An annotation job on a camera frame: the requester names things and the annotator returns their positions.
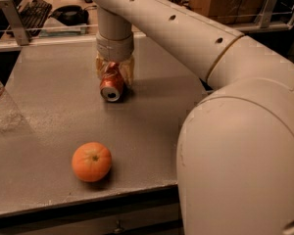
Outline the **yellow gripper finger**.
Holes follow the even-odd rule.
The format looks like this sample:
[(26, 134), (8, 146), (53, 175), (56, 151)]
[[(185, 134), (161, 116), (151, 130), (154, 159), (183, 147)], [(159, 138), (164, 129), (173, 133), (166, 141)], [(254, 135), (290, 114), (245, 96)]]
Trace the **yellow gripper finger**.
[(113, 65), (113, 62), (105, 60), (103, 57), (98, 55), (95, 60), (96, 73), (99, 79), (103, 78), (105, 72)]
[(134, 65), (135, 62), (133, 57), (130, 57), (123, 62), (120, 62), (119, 70), (126, 86), (131, 86), (133, 83)]

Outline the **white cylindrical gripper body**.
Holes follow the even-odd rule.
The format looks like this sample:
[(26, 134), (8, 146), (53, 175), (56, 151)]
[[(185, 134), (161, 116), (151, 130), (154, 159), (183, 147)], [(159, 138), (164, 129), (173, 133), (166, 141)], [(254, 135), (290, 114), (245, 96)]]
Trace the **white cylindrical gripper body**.
[(111, 40), (96, 34), (97, 51), (107, 61), (115, 63), (129, 59), (134, 50), (133, 35), (123, 40)]

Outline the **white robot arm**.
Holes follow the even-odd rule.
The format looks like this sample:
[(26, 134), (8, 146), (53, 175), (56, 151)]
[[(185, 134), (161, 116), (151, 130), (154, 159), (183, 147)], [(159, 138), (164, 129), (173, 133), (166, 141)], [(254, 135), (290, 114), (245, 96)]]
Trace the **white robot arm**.
[(213, 93), (188, 115), (176, 152), (185, 235), (294, 235), (294, 64), (168, 0), (93, 0), (98, 49), (143, 31)]

